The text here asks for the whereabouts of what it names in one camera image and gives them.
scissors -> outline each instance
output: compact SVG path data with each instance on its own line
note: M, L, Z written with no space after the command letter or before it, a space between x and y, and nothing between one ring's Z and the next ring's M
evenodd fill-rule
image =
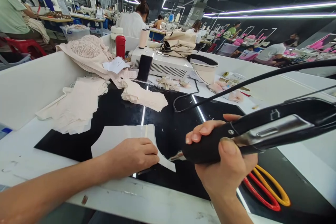
M266 175L266 177L268 177L273 184L275 185L275 187L278 189L278 191L280 192L281 198L273 191L273 189L270 187L270 185L266 182L266 180L264 179L264 177L260 174L260 172L258 171L260 170L262 173L264 173ZM251 173L249 173L249 177L261 188L261 190L264 191L264 193L268 196L268 198L271 201L271 204L268 203L263 197L260 196L260 194L258 194L258 192L253 188L253 186L251 185L251 183L249 182L248 178L245 177L243 182L246 185L246 187L248 188L248 190L262 203L264 204L266 207L268 207L269 209L279 212L281 210L280 205L289 207L291 205L291 202L289 200L288 195L286 194L286 192L284 191L284 189L281 187L281 185L275 180L275 178L273 178L271 176L271 174L269 174L266 170L264 170L263 168L261 168L259 165L257 165L254 169L253 169L254 173L257 175L257 177L260 179L260 181Z

black hair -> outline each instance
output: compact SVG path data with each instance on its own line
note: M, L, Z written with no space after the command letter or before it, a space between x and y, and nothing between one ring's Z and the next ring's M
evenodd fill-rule
M296 42L295 39L289 39L289 40L286 40L286 41L284 42L284 44L285 44L286 46L289 46L289 45L291 45L291 44L294 44L295 42Z
M193 24L192 28L195 32L198 32L201 29L202 21L200 19L197 19L195 23Z
M140 4L136 7L135 11L140 12L142 15L149 15L149 6L146 0L139 0Z

white t-shirt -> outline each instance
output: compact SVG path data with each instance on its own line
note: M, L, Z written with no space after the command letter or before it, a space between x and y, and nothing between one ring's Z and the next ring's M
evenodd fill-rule
M274 44L274 45L271 45L271 46L267 47L266 49L264 49L257 56L257 59L268 61L271 58L273 58L274 55L283 54L285 51L286 51L286 47L284 46L283 43L281 43L281 44Z
M142 17L137 12L126 13L121 15L116 23L117 27L124 30L124 36L140 38L142 29L149 29L148 25L144 23Z
M191 28L189 30L186 31L186 33L196 33L194 28ZM197 33L197 37L196 37L196 44L199 44L201 42L201 33L198 31Z

hand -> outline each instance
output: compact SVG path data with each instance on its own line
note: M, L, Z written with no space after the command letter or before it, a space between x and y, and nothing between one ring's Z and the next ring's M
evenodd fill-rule
M238 120L241 116L224 114L227 121ZM202 135L209 135L218 126L223 125L224 121L206 121L198 125L192 132L186 135L186 142L199 142ZM242 156L238 146L229 138L222 138L218 151L220 163L216 164L196 164L196 172L202 184L211 197L222 197L232 199L236 197L236 189L258 163L257 154Z
M160 161L157 154L148 138L128 138L99 158L109 179L121 179L157 164Z

red thermos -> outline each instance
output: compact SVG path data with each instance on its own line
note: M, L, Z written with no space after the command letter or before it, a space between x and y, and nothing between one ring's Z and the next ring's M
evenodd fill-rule
M125 59L125 53L126 53L126 39L124 36L120 36L118 35L115 38L115 43L116 43L116 47L117 47L117 57L121 57L123 59Z

